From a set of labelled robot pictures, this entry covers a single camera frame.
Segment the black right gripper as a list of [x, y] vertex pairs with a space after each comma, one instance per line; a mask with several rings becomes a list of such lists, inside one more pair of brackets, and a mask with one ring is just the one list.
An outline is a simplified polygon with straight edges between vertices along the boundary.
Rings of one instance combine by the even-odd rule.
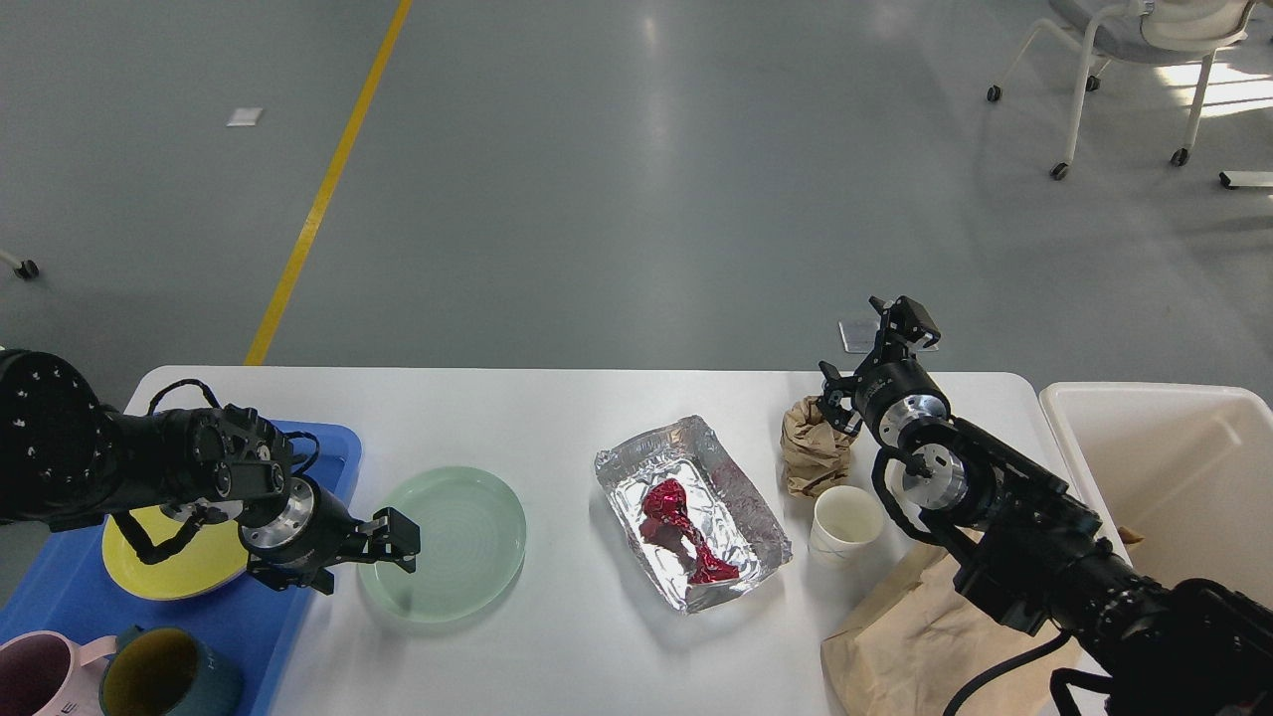
[[824, 376], [819, 412], [838, 434], [855, 437], [863, 423], [878, 445], [904, 448], [915, 431], [952, 417], [947, 396], [913, 361], [933, 350], [942, 333], [918, 299], [871, 297], [869, 303], [878, 313], [869, 368], [844, 376], [830, 362], [819, 361]]

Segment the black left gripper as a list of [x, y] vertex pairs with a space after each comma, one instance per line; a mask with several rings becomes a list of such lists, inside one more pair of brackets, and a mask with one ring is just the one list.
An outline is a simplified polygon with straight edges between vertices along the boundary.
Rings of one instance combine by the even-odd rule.
[[349, 561], [392, 563], [405, 575], [418, 571], [418, 524], [395, 507], [362, 522], [311, 476], [292, 476], [283, 494], [250, 499], [237, 522], [250, 553], [247, 575], [272, 591], [311, 589], [330, 598], [330, 568]]

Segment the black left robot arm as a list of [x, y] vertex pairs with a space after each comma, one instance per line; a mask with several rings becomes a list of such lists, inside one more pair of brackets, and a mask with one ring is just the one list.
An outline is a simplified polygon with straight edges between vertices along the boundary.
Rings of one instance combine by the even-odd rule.
[[275, 591], [331, 594], [336, 564], [418, 571], [423, 539], [386, 507], [368, 520], [309, 474], [318, 448], [255, 408], [218, 403], [131, 417], [101, 403], [67, 361], [6, 349], [1, 358], [3, 522], [53, 533], [113, 520], [141, 562], [181, 553], [207, 525], [236, 522], [247, 575]]

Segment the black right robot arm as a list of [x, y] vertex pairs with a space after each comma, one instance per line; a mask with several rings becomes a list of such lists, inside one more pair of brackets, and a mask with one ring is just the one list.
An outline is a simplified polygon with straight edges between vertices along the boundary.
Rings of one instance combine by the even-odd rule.
[[862, 363], [849, 376], [819, 363], [819, 412], [841, 434], [869, 431], [878, 445], [871, 484], [885, 512], [959, 562], [952, 585], [962, 598], [1026, 634], [1045, 622], [1059, 629], [969, 680], [946, 713], [1078, 640], [1101, 671], [1051, 671], [1062, 715], [1077, 713], [1074, 689], [1104, 694], [1109, 715], [1268, 715], [1269, 609], [1209, 578], [1164, 589], [1137, 575], [1060, 476], [956, 417], [917, 357], [941, 338], [927, 308], [904, 296], [871, 304], [878, 329]]

